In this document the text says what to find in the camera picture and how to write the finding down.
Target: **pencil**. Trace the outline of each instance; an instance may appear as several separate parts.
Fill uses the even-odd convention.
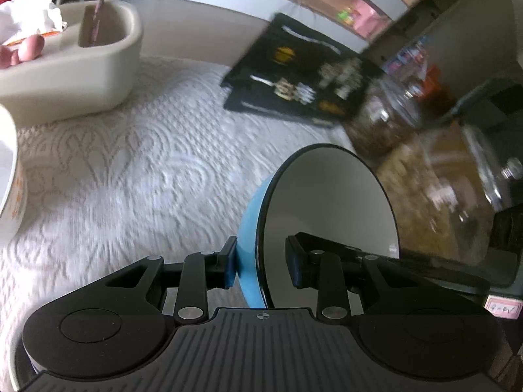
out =
[[[100,13],[102,8],[104,8],[104,0],[98,0],[96,2],[95,12],[93,14],[93,24],[91,25],[89,46],[92,46],[94,43],[96,43],[96,38],[98,36],[98,28],[100,27]]]

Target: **blue bowl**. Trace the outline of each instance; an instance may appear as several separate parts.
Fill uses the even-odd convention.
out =
[[[396,220],[383,187],[354,153],[332,144],[298,150],[247,207],[236,254],[251,308],[315,308],[317,290],[295,289],[285,261],[285,239],[300,231],[399,257]]]

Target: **white bowl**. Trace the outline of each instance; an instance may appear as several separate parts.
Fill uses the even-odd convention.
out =
[[[27,203],[27,179],[18,160],[16,127],[9,111],[0,104],[0,248],[20,228]]]

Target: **jar lid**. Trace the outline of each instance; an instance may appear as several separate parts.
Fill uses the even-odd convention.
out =
[[[414,95],[409,90],[406,90],[401,82],[394,80],[388,75],[384,75],[378,81],[394,110],[412,127],[421,127],[422,116],[419,106],[414,100]]]
[[[514,164],[501,168],[498,157],[490,142],[479,128],[472,125],[462,127],[465,142],[478,167],[478,174],[485,192],[485,197],[496,212],[512,205],[508,185],[510,177],[517,178],[517,159]]]

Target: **handwritten label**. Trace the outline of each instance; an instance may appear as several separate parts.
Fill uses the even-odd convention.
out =
[[[487,309],[492,315],[499,318],[508,318],[516,320],[523,308],[523,301],[509,299],[501,296],[489,295],[485,303]]]
[[[12,181],[11,191],[7,198],[7,214],[14,220],[20,216],[20,207],[24,199],[24,168],[20,162],[16,165],[15,178]]]

